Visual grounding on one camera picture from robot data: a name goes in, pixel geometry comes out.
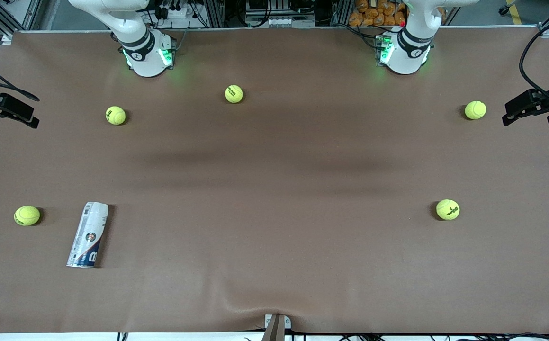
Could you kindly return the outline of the white power strip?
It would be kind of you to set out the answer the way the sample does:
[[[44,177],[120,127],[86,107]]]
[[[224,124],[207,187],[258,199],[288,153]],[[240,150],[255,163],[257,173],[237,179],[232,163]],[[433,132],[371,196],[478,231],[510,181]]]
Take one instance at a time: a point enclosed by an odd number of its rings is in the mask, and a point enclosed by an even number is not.
[[[190,17],[188,0],[151,0],[151,5],[158,21],[184,20]]]

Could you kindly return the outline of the grey metal table bracket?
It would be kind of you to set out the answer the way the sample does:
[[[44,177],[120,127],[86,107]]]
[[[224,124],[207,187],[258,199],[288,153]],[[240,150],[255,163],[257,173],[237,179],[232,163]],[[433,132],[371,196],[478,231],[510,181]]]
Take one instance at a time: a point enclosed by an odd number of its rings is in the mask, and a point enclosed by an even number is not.
[[[283,314],[265,315],[265,332],[261,341],[286,341],[292,327],[291,318]]]

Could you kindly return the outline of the white terminal block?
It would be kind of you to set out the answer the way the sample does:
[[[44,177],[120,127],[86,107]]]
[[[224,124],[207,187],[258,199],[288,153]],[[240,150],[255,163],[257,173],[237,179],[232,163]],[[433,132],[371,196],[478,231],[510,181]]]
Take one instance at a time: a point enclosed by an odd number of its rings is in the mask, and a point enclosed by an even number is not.
[[[289,17],[270,17],[266,22],[268,28],[303,28],[315,27],[315,21],[312,17],[289,16]]]

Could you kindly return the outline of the brown table mat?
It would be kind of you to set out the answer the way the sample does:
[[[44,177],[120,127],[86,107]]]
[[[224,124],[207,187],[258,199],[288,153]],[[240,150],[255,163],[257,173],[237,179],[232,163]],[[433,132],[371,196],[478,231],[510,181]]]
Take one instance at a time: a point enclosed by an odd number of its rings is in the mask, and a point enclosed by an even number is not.
[[[17,33],[40,125],[0,119],[0,333],[549,334],[549,125],[501,120],[534,33],[443,28],[401,76],[341,28],[197,30],[155,78],[108,33]]]

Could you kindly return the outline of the white blue tennis ball can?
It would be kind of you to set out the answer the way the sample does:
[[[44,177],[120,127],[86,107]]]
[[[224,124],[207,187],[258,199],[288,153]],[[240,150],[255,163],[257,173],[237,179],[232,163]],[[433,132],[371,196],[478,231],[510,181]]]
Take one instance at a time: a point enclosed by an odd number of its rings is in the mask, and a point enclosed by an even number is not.
[[[93,268],[109,215],[109,206],[100,202],[84,205],[66,266]]]

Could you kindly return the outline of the orange items pile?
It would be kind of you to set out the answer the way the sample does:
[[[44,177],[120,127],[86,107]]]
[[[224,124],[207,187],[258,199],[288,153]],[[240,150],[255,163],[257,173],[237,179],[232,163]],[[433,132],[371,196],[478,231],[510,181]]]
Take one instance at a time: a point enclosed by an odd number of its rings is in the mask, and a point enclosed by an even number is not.
[[[409,14],[402,0],[355,0],[348,26],[404,26]]]

